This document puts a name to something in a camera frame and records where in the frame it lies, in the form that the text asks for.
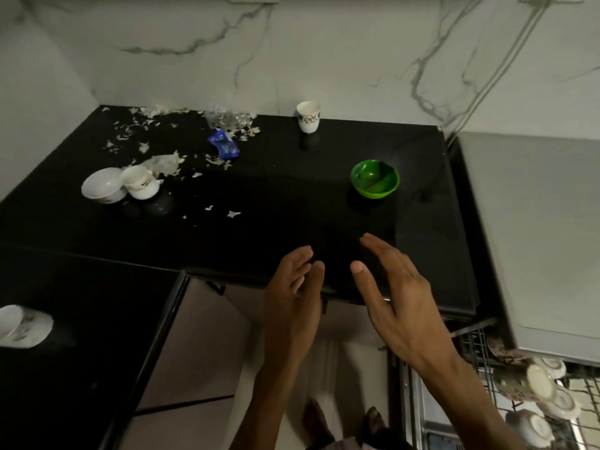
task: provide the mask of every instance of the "countertop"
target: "countertop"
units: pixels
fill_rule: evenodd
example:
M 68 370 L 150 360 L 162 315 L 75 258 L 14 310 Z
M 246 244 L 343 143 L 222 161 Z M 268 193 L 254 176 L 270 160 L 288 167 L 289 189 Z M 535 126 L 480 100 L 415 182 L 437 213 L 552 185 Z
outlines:
M 0 204 L 0 243 L 259 287 L 284 254 L 310 244 L 326 264 L 326 295 L 362 302 L 352 260 L 364 260 L 386 292 L 382 269 L 358 242 L 371 232 L 411 257 L 442 313 L 475 313 L 475 280 L 436 127 L 322 119 L 306 136 L 293 117 L 259 116 L 261 133 L 238 142 L 240 157 L 224 170 L 205 160 L 216 149 L 198 112 L 157 116 L 148 130 L 133 126 L 131 137 L 117 140 L 134 117 L 126 107 L 94 111 Z M 108 140 L 116 152 L 105 148 Z M 149 144 L 145 155 L 140 142 Z M 175 150 L 187 156 L 181 173 L 150 201 L 99 205 L 80 194 L 98 169 Z M 372 201 L 352 188 L 350 170 L 368 158 L 398 170 L 392 196 Z M 196 172 L 202 176 L 192 178 Z M 228 218 L 229 211 L 241 214 Z
M 109 449 L 138 405 L 187 281 L 177 272 L 0 245 L 0 306 L 49 313 L 0 347 L 2 447 Z
M 460 144 L 514 345 L 600 364 L 600 143 Z

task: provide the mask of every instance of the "white wall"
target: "white wall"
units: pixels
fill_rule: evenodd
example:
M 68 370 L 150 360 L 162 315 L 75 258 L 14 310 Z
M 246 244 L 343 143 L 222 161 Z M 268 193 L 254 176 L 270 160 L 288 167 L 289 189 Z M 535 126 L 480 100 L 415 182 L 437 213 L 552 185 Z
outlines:
M 600 72 L 569 78 L 600 65 L 600 0 L 518 1 L 24 0 L 103 104 L 289 115 L 317 99 L 326 118 L 448 129 L 477 107 L 467 130 L 600 138 Z
M 0 13 L 1 200 L 98 103 L 16 0 L 0 0 Z

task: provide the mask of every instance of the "green bowl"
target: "green bowl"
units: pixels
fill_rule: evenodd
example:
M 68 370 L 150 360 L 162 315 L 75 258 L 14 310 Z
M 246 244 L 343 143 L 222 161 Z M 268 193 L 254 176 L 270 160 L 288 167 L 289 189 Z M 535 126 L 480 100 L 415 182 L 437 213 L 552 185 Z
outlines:
M 369 199 L 381 199 L 398 188 L 400 177 L 389 164 L 377 159 L 367 159 L 352 168 L 350 181 L 360 195 Z

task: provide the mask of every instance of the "fingernail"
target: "fingernail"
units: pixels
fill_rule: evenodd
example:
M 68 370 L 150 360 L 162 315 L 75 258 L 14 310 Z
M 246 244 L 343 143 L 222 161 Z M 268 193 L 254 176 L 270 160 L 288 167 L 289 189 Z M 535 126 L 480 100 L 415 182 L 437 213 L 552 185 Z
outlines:
M 362 272 L 364 269 L 365 269 L 365 265 L 362 262 L 359 262 L 358 260 L 356 260 L 350 264 L 350 270 L 355 275 L 357 273 Z

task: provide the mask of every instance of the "hand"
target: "hand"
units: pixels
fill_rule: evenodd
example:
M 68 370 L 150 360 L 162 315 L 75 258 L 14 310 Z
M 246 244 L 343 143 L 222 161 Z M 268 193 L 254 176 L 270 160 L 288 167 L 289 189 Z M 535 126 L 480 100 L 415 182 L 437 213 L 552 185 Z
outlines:
M 313 345 L 321 319 L 321 287 L 325 264 L 308 263 L 310 246 L 281 259 L 265 294 L 265 366 L 299 367 Z M 304 290 L 298 288 L 304 283 Z
M 379 257 L 391 289 L 390 304 L 383 299 L 367 266 L 358 260 L 350 264 L 356 287 L 381 338 L 421 376 L 429 368 L 451 360 L 457 355 L 456 349 L 433 300 L 429 282 L 417 272 L 407 255 L 375 235 L 364 234 L 361 243 Z

